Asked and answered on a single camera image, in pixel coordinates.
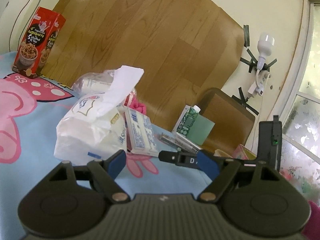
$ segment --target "light blue blanket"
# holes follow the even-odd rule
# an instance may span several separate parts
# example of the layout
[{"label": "light blue blanket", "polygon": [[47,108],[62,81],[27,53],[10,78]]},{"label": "light blue blanket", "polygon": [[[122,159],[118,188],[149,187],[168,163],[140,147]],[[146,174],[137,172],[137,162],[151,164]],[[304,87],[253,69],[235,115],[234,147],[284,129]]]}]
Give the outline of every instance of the light blue blanket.
[{"label": "light blue blanket", "polygon": [[[60,162],[53,157],[56,126],[77,101],[72,90],[53,80],[30,80],[12,73],[15,56],[16,52],[0,56],[0,240],[24,236],[18,204]],[[170,134],[157,126],[153,130],[156,136]],[[157,145],[159,150],[174,151],[160,141]],[[130,154],[116,182],[131,197],[136,193],[192,193],[197,197],[211,183],[202,171]]]}]

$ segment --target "wooden board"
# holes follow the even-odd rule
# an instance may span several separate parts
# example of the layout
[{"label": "wooden board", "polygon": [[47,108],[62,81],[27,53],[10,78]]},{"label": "wooden board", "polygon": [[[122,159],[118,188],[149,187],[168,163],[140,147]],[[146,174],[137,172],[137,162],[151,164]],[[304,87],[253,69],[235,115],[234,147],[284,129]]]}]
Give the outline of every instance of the wooden board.
[{"label": "wooden board", "polygon": [[60,0],[66,24],[43,74],[71,86],[87,72],[130,65],[151,121],[171,130],[185,104],[222,88],[236,69],[242,28],[211,0]]}]

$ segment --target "window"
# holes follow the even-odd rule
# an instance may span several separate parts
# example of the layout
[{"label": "window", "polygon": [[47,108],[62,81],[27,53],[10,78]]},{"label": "window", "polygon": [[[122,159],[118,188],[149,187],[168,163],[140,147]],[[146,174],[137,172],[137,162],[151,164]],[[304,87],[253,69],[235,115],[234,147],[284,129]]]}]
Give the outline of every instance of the window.
[{"label": "window", "polygon": [[283,118],[280,172],[308,199],[320,205],[320,5],[310,5],[304,57],[292,82]]}]

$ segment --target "red cereal box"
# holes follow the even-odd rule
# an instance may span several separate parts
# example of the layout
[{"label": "red cereal box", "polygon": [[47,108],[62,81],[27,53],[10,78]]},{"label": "red cereal box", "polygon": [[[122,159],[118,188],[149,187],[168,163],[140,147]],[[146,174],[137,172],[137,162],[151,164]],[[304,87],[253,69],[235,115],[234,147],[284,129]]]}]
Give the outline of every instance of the red cereal box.
[{"label": "red cereal box", "polygon": [[23,36],[12,70],[28,78],[40,76],[65,21],[61,14],[39,7]]}]

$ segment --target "pink fabric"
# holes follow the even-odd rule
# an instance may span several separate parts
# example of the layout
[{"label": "pink fabric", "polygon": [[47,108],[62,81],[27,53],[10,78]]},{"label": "pink fabric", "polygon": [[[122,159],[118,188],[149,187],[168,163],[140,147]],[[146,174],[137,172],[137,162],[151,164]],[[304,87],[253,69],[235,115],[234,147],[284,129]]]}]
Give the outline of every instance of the pink fabric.
[{"label": "pink fabric", "polygon": [[0,79],[0,101],[0,163],[14,163],[21,154],[14,117],[31,113],[37,102],[26,90],[6,79]]},{"label": "pink fabric", "polygon": [[130,108],[146,115],[147,114],[147,107],[146,105],[142,104],[142,103],[139,103],[138,99],[134,96],[132,98],[132,102],[131,104],[129,105]]},{"label": "pink fabric", "polygon": [[5,78],[23,88],[38,102],[56,102],[73,95],[43,78],[28,79],[18,73],[13,73]]},{"label": "pink fabric", "polygon": [[311,216],[306,224],[303,234],[309,240],[319,240],[320,239],[320,208],[313,202],[309,201],[311,206]]},{"label": "pink fabric", "polygon": [[142,178],[143,171],[138,165],[138,162],[141,162],[142,166],[145,167],[147,171],[151,172],[152,174],[158,174],[159,171],[157,167],[150,161],[151,158],[151,156],[127,153],[127,168],[133,176],[136,178]]}]

